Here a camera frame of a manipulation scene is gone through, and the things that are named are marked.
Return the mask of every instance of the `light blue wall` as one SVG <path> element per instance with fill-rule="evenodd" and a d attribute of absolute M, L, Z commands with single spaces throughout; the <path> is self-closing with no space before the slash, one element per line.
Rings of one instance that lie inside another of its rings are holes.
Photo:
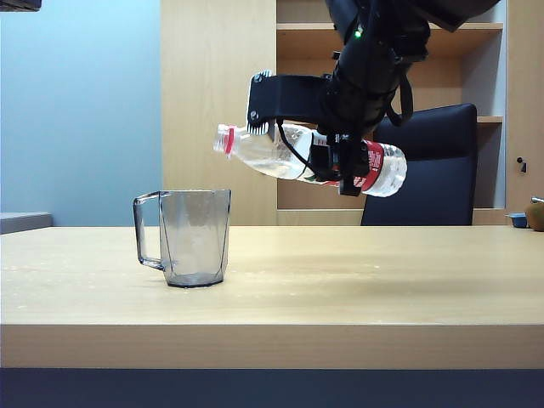
<path fill-rule="evenodd" d="M 162 187 L 160 0 L 2 13 L 2 211 L 130 225 Z"/>

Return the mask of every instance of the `chair backrest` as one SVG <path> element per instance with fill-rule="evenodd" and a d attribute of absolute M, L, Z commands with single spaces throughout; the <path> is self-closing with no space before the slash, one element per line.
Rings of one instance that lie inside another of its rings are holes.
<path fill-rule="evenodd" d="M 474 105 L 422 110 L 402 127 L 389 119 L 374 140 L 400 147 L 406 180 L 390 197 L 366 197 L 361 225 L 472 225 L 478 164 Z"/>

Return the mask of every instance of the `clear plastic pitcher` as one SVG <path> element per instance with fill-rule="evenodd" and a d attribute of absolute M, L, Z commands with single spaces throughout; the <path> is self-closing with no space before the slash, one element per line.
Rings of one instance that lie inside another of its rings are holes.
<path fill-rule="evenodd" d="M 138 260 L 160 269 L 169 286 L 223 281 L 229 247 L 230 190 L 156 191 L 134 199 Z M 146 253 L 142 205 L 158 199 L 161 259 Z"/>

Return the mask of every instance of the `black robotic arm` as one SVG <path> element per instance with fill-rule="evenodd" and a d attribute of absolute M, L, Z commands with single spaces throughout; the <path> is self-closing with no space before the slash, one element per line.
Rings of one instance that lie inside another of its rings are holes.
<path fill-rule="evenodd" d="M 307 165 L 320 180 L 340 181 L 340 194 L 357 196 L 356 176 L 368 173 L 361 149 L 365 134 L 387 114 L 401 126 L 413 113 L 407 72 L 424 61 L 430 36 L 428 22 L 455 31 L 499 0 L 326 0 L 344 48 L 335 54 L 332 74 L 252 78 L 247 107 L 251 133 L 266 133 L 283 120 L 317 125 L 328 147 L 312 146 Z M 400 90 L 402 113 L 391 102 Z"/>

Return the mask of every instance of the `wooden shelf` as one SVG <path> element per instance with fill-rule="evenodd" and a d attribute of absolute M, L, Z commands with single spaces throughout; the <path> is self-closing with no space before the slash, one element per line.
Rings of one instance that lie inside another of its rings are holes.
<path fill-rule="evenodd" d="M 478 116 L 479 125 L 500 125 L 502 124 L 502 116 Z"/>
<path fill-rule="evenodd" d="M 431 25 L 431 57 L 459 58 L 470 54 L 502 32 L 502 23 L 466 23 L 454 33 Z M 280 23 L 277 26 L 278 59 L 326 60 L 343 48 L 332 23 Z"/>

